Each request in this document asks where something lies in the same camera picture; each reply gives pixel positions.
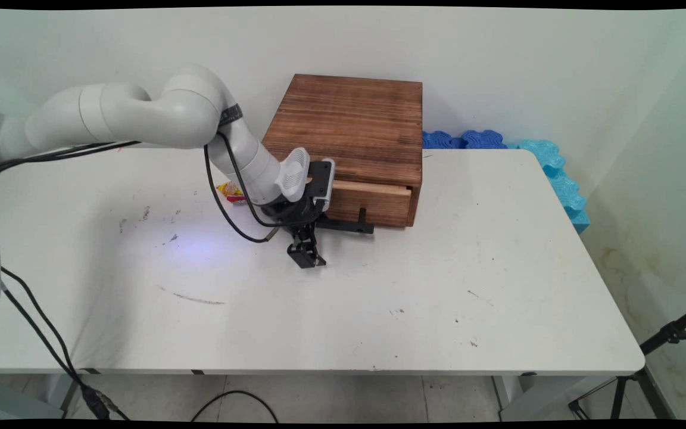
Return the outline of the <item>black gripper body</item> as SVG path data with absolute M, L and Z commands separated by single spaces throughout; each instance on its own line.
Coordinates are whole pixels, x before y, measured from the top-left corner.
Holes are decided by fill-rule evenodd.
M 296 203 L 277 199 L 270 204 L 259 206 L 261 214 L 269 218 L 266 226 L 270 228 L 300 227 L 316 225 L 317 201 L 323 199 L 300 199 Z

